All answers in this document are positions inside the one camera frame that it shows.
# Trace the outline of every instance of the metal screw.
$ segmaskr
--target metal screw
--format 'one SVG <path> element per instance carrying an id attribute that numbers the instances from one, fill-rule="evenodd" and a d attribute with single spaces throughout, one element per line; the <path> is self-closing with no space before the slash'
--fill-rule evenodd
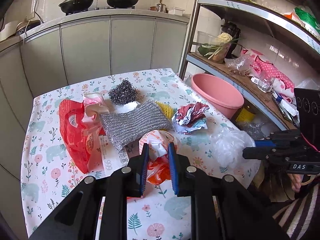
<path id="1" fill-rule="evenodd" d="M 226 182 L 233 182 L 235 180 L 235 178 L 231 175 L 226 175 L 226 176 L 224 176 L 224 180 Z"/>
<path id="2" fill-rule="evenodd" d="M 187 172 L 189 173 L 194 173 L 196 172 L 197 168 L 195 166 L 188 166 L 187 167 Z"/>
<path id="3" fill-rule="evenodd" d="M 92 177 L 92 176 L 88 176 L 88 177 L 85 177 L 84 178 L 84 182 L 86 183 L 86 184 L 90 184 L 90 183 L 92 183 L 94 181 L 94 178 Z"/>
<path id="4" fill-rule="evenodd" d="M 131 168 L 128 166 L 125 166 L 121 169 L 122 173 L 127 174 L 129 172 L 131 172 Z"/>

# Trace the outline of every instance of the white container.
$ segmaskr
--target white container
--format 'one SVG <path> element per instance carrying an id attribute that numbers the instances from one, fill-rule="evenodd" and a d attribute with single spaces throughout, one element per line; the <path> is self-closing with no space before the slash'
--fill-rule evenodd
<path id="1" fill-rule="evenodd" d="M 174 14 L 174 15 L 179 15 L 182 16 L 184 9 L 180 9 L 177 7 L 173 7 L 171 9 L 168 10 L 169 14 Z"/>

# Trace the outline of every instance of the cabinet door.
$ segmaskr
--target cabinet door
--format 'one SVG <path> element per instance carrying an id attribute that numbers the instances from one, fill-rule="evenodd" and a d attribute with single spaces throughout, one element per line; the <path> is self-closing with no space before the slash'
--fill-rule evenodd
<path id="1" fill-rule="evenodd" d="M 63 60 L 68 83 L 109 76 L 110 20 L 61 26 Z"/>
<path id="2" fill-rule="evenodd" d="M 157 19 L 151 68 L 172 68 L 177 73 L 187 24 Z"/>
<path id="3" fill-rule="evenodd" d="M 20 178 L 25 131 L 12 113 L 2 89 L 0 89 L 0 102 L 0 163 L 15 177 Z"/>
<path id="4" fill-rule="evenodd" d="M 26 131 L 32 111 L 33 98 L 23 72 L 19 46 L 0 54 L 0 82 L 4 94 L 19 123 Z"/>
<path id="5" fill-rule="evenodd" d="M 33 97 L 67 86 L 60 34 L 55 30 L 21 43 L 22 61 Z"/>
<path id="6" fill-rule="evenodd" d="M 22 211 L 20 181 L 0 166 L 0 211 L 19 240 L 27 240 L 26 224 Z"/>
<path id="7" fill-rule="evenodd" d="M 150 69 L 155 18 L 111 18 L 111 73 Z"/>

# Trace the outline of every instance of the glass cup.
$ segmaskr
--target glass cup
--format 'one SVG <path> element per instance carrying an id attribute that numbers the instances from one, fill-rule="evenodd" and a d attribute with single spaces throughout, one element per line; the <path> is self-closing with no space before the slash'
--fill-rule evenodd
<path id="1" fill-rule="evenodd" d="M 274 80 L 275 78 L 270 76 L 270 74 L 267 71 L 262 70 L 259 76 L 258 88 L 264 93 L 270 92 Z"/>

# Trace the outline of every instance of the wok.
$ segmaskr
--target wok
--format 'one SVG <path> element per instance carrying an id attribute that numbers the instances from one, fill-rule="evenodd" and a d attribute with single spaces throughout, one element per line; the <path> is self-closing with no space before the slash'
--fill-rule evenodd
<path id="1" fill-rule="evenodd" d="M 130 8 L 139 0 L 107 0 L 107 4 L 113 8 Z"/>
<path id="2" fill-rule="evenodd" d="M 93 0 L 65 0 L 59 4 L 61 11 L 67 15 L 70 13 L 87 10 L 93 3 Z"/>

